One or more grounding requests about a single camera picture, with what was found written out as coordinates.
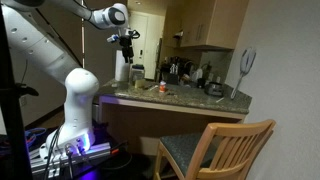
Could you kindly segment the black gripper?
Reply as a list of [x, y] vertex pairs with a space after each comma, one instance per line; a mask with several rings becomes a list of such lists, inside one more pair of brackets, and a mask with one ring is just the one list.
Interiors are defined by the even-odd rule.
[[131, 38], [129, 36], [121, 36], [120, 45], [122, 46], [122, 55], [125, 62], [131, 64], [134, 56]]

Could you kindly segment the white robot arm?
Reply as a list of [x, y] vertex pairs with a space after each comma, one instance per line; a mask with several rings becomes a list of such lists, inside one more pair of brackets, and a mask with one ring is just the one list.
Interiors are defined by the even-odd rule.
[[1, 0], [9, 47], [66, 88], [64, 124], [61, 129], [51, 133], [39, 149], [40, 157], [50, 160], [64, 157], [67, 146], [73, 147], [77, 154], [91, 149], [95, 142], [91, 122], [92, 102], [99, 88], [99, 81], [93, 73], [78, 65], [35, 22], [31, 11], [45, 1], [83, 18], [100, 30], [116, 28], [118, 33], [108, 38], [110, 42], [128, 38], [130, 28], [128, 10], [122, 3], [91, 10], [77, 0]]

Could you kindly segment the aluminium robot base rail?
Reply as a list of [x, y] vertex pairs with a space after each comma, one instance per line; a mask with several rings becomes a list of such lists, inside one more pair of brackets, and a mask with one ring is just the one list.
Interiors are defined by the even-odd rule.
[[51, 154], [42, 145], [29, 153], [32, 173], [34, 175], [47, 174], [47, 178], [59, 176], [63, 168], [74, 168], [77, 164], [90, 162], [91, 160], [103, 160], [110, 154], [109, 143], [93, 145], [89, 150], [84, 150], [79, 145], [68, 144]]

